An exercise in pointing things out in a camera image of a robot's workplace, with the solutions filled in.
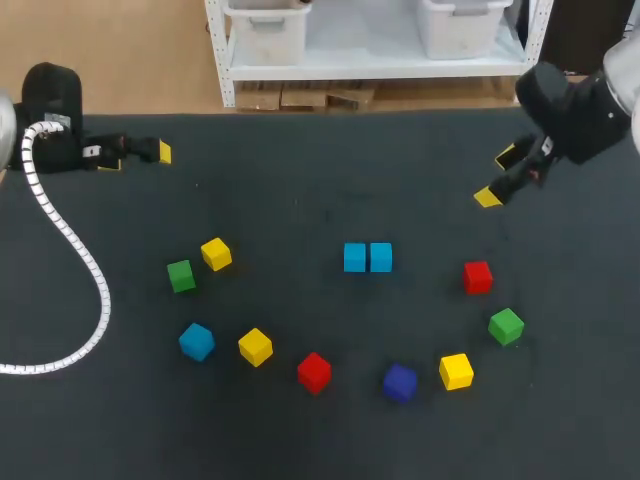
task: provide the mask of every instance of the dark blue cube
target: dark blue cube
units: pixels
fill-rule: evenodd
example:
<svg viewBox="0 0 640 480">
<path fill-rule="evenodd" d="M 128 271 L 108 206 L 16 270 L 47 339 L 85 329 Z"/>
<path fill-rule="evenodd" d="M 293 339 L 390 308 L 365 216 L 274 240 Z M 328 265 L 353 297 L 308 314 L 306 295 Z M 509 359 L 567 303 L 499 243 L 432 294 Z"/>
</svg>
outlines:
<svg viewBox="0 0 640 480">
<path fill-rule="evenodd" d="M 344 271 L 349 273 L 367 271 L 367 246 L 364 243 L 344 244 Z"/>
<path fill-rule="evenodd" d="M 399 403 L 411 400 L 418 388 L 418 375 L 410 368 L 395 364 L 384 377 L 384 393 Z"/>
<path fill-rule="evenodd" d="M 202 362 L 216 346 L 213 334 L 197 323 L 192 323 L 185 330 L 180 336 L 179 343 L 182 353 L 196 362 Z"/>
</svg>

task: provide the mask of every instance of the green cube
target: green cube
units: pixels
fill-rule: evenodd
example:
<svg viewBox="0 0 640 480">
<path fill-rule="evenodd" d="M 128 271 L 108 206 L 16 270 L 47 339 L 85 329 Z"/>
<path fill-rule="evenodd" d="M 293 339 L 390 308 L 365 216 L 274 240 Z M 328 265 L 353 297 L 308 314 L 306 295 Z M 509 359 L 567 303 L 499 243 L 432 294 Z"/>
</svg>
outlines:
<svg viewBox="0 0 640 480">
<path fill-rule="evenodd" d="M 167 270 L 169 271 L 169 280 L 171 280 L 173 293 L 180 293 L 196 288 L 196 281 L 193 279 L 189 260 L 167 265 Z"/>
<path fill-rule="evenodd" d="M 495 337 L 502 346 L 520 338 L 524 330 L 524 322 L 520 320 L 513 310 L 506 308 L 491 317 L 489 333 Z"/>
</svg>

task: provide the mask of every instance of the red cube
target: red cube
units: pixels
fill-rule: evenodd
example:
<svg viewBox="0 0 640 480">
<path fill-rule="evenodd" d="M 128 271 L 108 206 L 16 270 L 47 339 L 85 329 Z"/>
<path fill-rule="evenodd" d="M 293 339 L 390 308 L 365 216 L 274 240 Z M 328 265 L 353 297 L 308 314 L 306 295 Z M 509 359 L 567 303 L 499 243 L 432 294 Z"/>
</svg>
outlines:
<svg viewBox="0 0 640 480">
<path fill-rule="evenodd" d="M 493 285 L 493 276 L 487 262 L 464 264 L 464 289 L 469 295 L 489 293 Z"/>
<path fill-rule="evenodd" d="M 315 352 L 298 365 L 298 381 L 314 395 L 319 394 L 330 380 L 331 365 Z"/>
</svg>

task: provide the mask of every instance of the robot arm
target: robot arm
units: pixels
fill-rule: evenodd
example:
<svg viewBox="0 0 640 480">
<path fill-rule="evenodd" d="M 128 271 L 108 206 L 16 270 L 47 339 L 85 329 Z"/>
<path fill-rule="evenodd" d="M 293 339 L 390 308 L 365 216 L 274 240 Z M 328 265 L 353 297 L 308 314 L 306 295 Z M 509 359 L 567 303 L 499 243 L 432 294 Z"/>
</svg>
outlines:
<svg viewBox="0 0 640 480">
<path fill-rule="evenodd" d="M 542 186 L 561 158 L 583 164 L 630 129 L 640 152 L 640 34 L 611 48 L 603 69 L 578 84 L 540 63 L 518 80 L 516 94 L 541 133 L 518 139 L 496 158 L 505 174 L 475 195 L 485 208 L 506 204 L 529 183 Z"/>
<path fill-rule="evenodd" d="M 71 69 L 51 63 L 34 66 L 22 86 L 22 102 L 13 104 L 0 90 L 0 171 L 21 170 L 18 143 L 30 125 L 57 122 L 64 130 L 34 144 L 40 173 L 69 170 L 119 170 L 128 154 L 146 162 L 171 163 L 171 149 L 159 138 L 135 139 L 122 133 L 86 136 L 83 128 L 82 84 Z"/>
</svg>

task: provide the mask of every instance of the metal shelf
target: metal shelf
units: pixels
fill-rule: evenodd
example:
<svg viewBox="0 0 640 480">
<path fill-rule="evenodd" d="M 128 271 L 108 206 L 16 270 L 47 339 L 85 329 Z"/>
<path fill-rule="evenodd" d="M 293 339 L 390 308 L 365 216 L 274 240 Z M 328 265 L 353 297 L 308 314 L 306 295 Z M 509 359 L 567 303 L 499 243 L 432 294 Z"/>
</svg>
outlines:
<svg viewBox="0 0 640 480">
<path fill-rule="evenodd" d="M 553 0 L 530 3 L 526 49 L 506 19 L 487 57 L 429 60 L 416 24 L 414 0 L 317 0 L 309 13 L 307 48 L 302 63 L 249 66 L 227 43 L 223 0 L 205 0 L 225 106 L 234 106 L 233 81 L 343 80 L 520 75 L 537 63 Z"/>
</svg>

